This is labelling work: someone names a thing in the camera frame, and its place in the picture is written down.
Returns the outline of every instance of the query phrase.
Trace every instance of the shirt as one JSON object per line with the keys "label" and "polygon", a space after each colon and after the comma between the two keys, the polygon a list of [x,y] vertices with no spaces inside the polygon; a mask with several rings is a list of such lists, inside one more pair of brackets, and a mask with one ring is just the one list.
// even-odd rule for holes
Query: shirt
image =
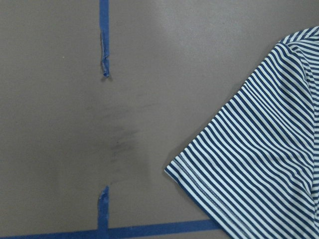
{"label": "shirt", "polygon": [[232,238],[319,238],[319,26],[279,41],[165,171]]}

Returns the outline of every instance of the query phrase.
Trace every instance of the vertical blue tape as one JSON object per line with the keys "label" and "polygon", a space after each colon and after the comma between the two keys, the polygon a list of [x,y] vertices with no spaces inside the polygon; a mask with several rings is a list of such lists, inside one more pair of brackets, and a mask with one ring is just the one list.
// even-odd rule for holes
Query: vertical blue tape
{"label": "vertical blue tape", "polygon": [[101,29],[101,45],[102,45],[102,67],[103,75],[109,77],[109,0],[100,0],[100,29]]}
{"label": "vertical blue tape", "polygon": [[109,187],[106,187],[99,199],[97,239],[109,239]]}

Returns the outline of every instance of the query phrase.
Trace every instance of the navy and white striped fabric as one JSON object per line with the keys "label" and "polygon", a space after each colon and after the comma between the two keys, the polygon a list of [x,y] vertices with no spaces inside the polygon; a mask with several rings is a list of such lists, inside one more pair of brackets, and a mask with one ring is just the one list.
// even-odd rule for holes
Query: navy and white striped fabric
{"label": "navy and white striped fabric", "polygon": [[319,238],[319,26],[279,41],[165,169],[232,238]]}

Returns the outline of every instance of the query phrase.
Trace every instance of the blue painter's tape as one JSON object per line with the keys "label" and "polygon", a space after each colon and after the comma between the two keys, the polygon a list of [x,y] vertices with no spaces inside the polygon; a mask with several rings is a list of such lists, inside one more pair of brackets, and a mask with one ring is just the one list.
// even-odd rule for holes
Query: blue painter's tape
{"label": "blue painter's tape", "polygon": [[220,226],[212,220],[165,223],[127,228],[110,228],[111,239],[137,238],[159,236],[176,233],[190,233],[220,229]]}
{"label": "blue painter's tape", "polygon": [[109,239],[109,187],[106,187],[99,199],[97,239]]}
{"label": "blue painter's tape", "polygon": [[4,237],[1,239],[96,239],[96,230],[72,232],[72,233],[51,233],[27,236]]}
{"label": "blue painter's tape", "polygon": [[221,229],[218,223],[213,220],[109,229],[109,187],[106,187],[101,193],[99,198],[98,213],[97,230],[4,237],[0,239],[124,239]]}
{"label": "blue painter's tape", "polygon": [[110,62],[109,62],[109,0],[100,0],[100,29],[101,29],[101,44],[102,44],[102,60],[103,75],[109,77]]}

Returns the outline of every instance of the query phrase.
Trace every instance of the horizontal blue tape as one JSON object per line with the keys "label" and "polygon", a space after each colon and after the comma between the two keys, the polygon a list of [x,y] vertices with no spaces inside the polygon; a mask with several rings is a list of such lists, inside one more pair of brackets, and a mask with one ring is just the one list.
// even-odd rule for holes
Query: horizontal blue tape
{"label": "horizontal blue tape", "polygon": [[[149,236],[160,236],[176,233],[190,233],[220,229],[220,226],[212,220],[201,220],[180,223],[165,223],[146,226],[109,228],[107,239],[138,238]],[[4,237],[0,239],[102,239],[98,236],[98,230],[73,232],[73,233],[52,233],[29,236]]]}
{"label": "horizontal blue tape", "polygon": [[176,233],[189,233],[220,229],[213,220],[165,223],[146,226],[109,228],[110,239],[138,238]]}
{"label": "horizontal blue tape", "polygon": [[97,230],[72,232],[72,233],[51,233],[27,236],[4,237],[0,239],[96,239]]}

